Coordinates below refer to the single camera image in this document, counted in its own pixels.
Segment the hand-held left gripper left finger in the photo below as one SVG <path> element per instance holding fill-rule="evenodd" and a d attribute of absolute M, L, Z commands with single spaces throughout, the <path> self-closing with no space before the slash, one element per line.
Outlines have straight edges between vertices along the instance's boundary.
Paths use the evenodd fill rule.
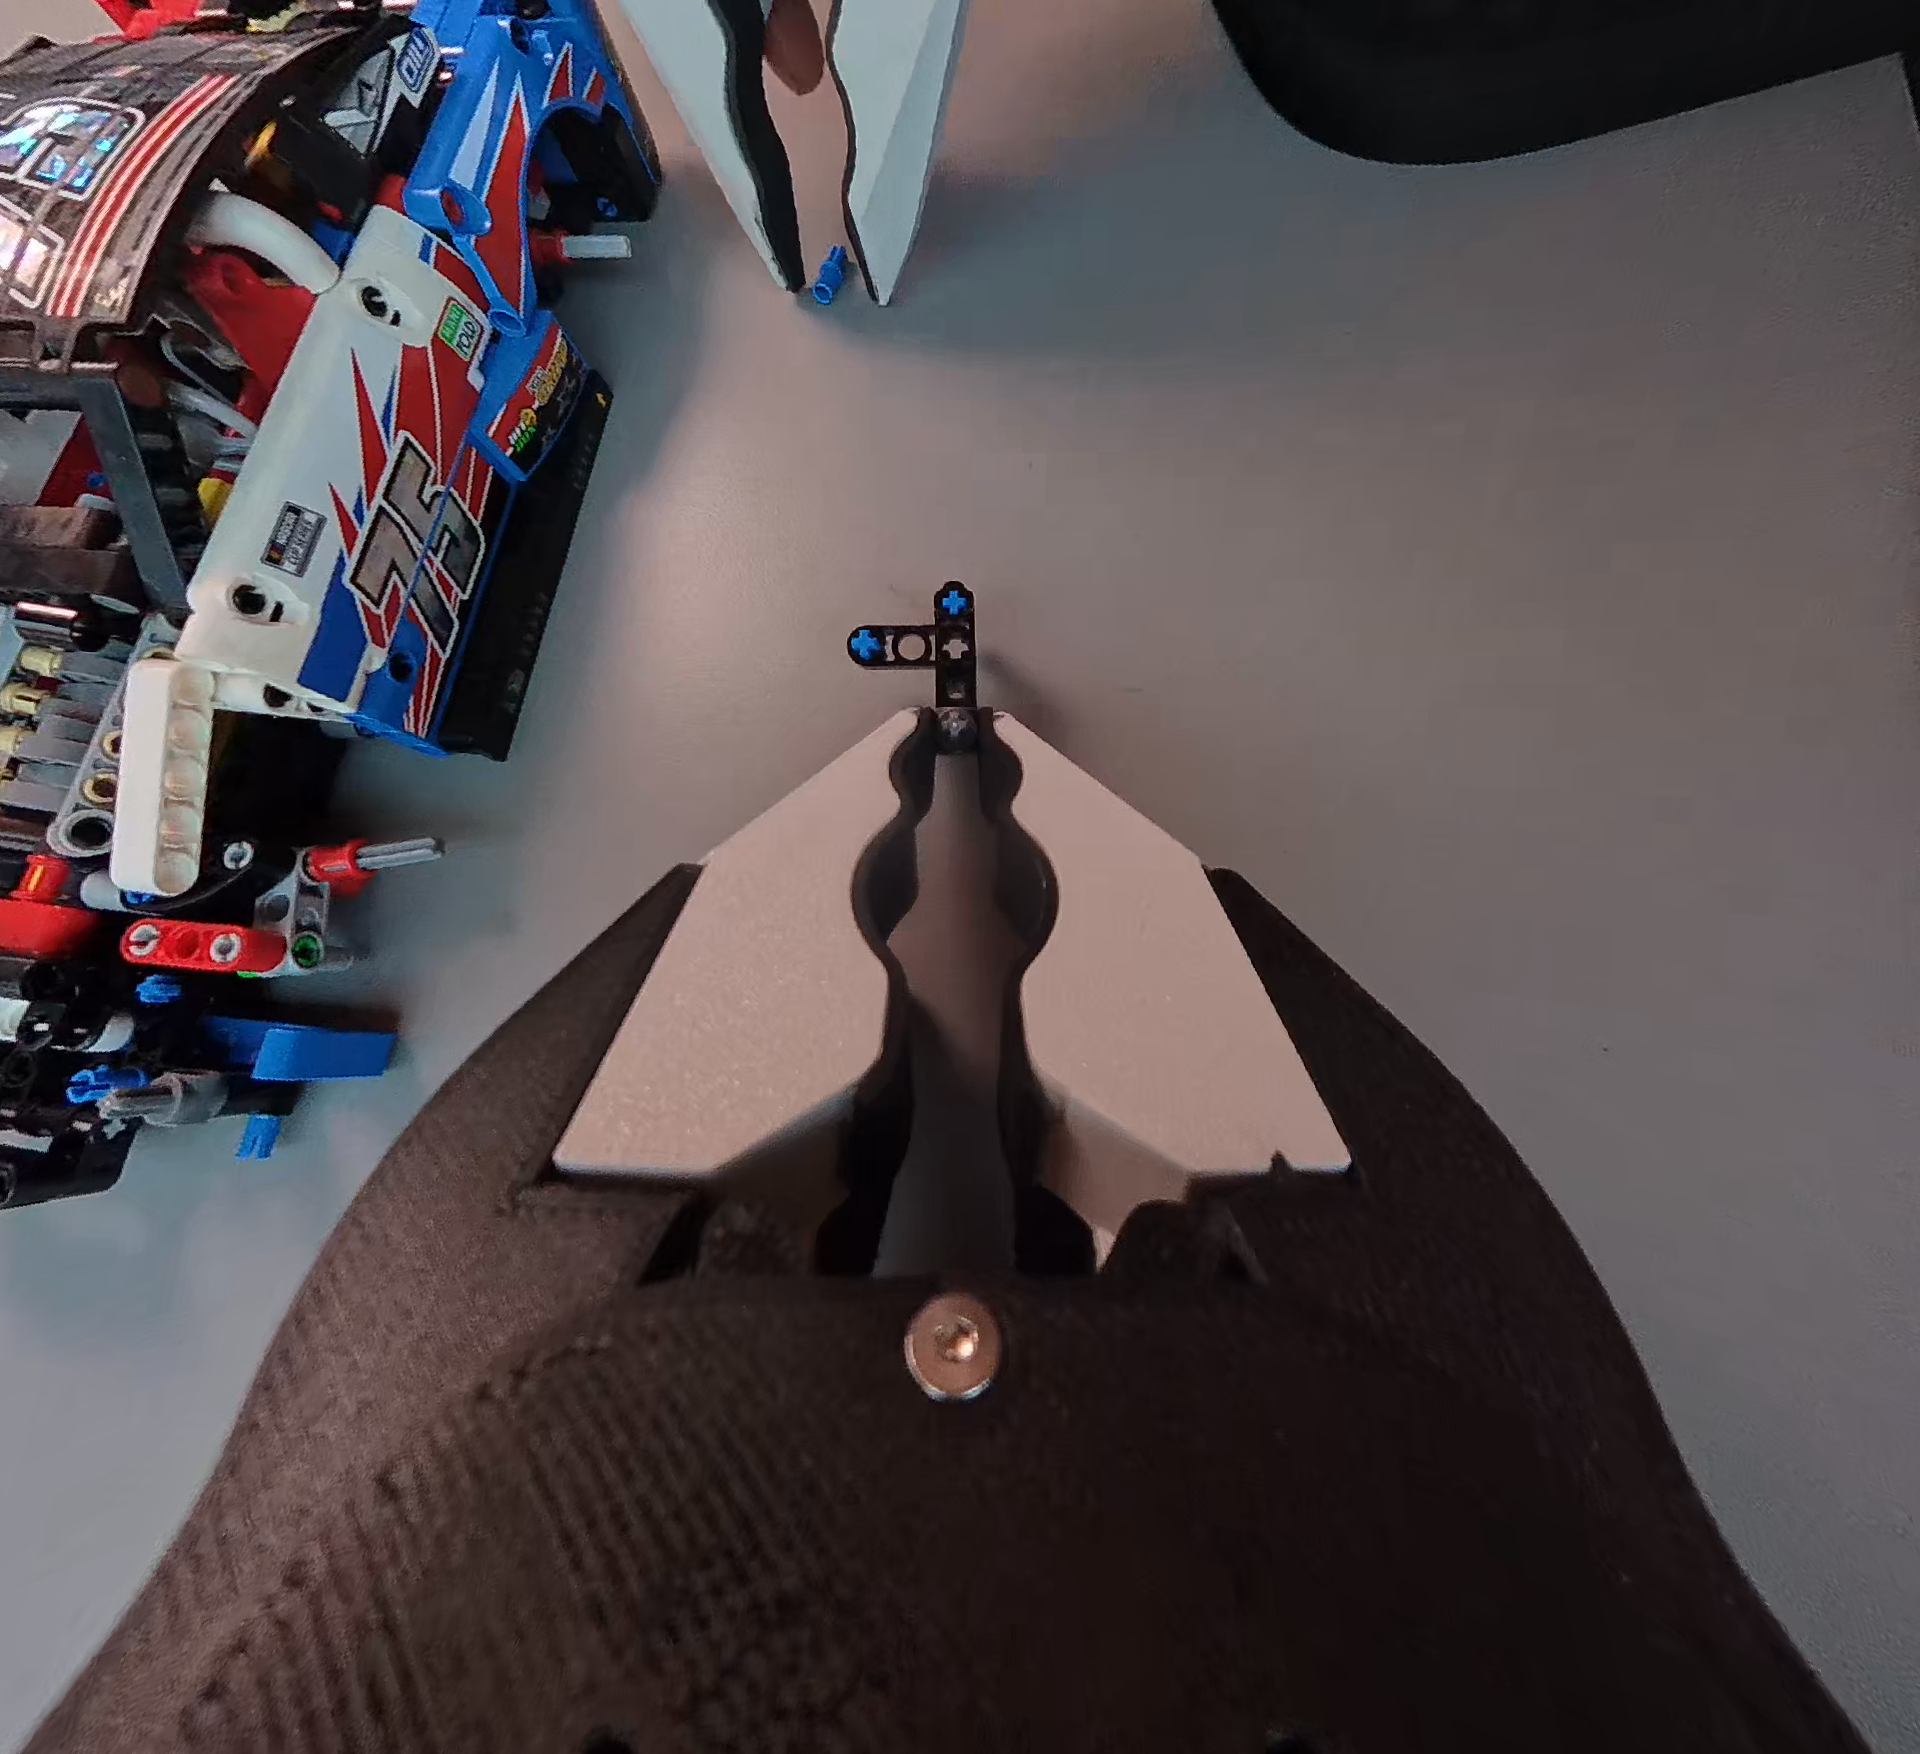
<path fill-rule="evenodd" d="M 551 1160 L 564 1180 L 738 1202 L 864 1277 L 912 1129 L 908 989 L 941 757 L 899 712 L 701 866 Z"/>

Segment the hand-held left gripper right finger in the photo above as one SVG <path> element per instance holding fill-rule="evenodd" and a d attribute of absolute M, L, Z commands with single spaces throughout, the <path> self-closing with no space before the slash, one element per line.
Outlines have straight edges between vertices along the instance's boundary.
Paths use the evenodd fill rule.
<path fill-rule="evenodd" d="M 1352 1156 L 1202 860 L 1006 712 L 979 724 L 1018 958 L 999 1133 L 1015 1262 L 1092 1273 L 1145 1207 Z"/>

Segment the small black brick beam assembly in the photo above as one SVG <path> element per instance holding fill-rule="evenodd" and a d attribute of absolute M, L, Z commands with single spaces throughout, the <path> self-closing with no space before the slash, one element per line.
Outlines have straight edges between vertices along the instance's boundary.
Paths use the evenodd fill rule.
<path fill-rule="evenodd" d="M 865 621 L 851 630 L 848 653 L 865 672 L 932 676 L 929 712 L 942 755 L 970 755 L 979 742 L 975 592 L 948 582 L 919 623 Z"/>

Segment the toy brick race car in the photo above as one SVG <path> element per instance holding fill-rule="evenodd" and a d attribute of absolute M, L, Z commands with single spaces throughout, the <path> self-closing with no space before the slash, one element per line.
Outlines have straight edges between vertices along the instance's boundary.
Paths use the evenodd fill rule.
<path fill-rule="evenodd" d="M 341 758 L 506 758 L 612 409 L 556 295 L 659 196 L 596 0 L 95 2 L 4 57 L 7 1212 L 389 1072 L 276 997 L 443 854 Z"/>

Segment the grey desk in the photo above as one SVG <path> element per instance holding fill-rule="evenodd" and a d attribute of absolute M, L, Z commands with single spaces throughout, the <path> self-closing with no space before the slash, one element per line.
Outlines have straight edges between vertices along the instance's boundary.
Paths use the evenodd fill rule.
<path fill-rule="evenodd" d="M 349 751 L 447 857 L 329 977 L 394 1080 L 4 1217 L 4 1750 L 196 1503 L 404 1124 L 979 590 L 1010 712 L 1500 1124 L 1710 1508 L 1916 1750 L 1916 130 L 1894 62 L 1474 168 L 1290 133 L 1209 0 L 972 0 L 891 307 L 665 168 L 567 295 L 609 438 L 511 762 Z"/>

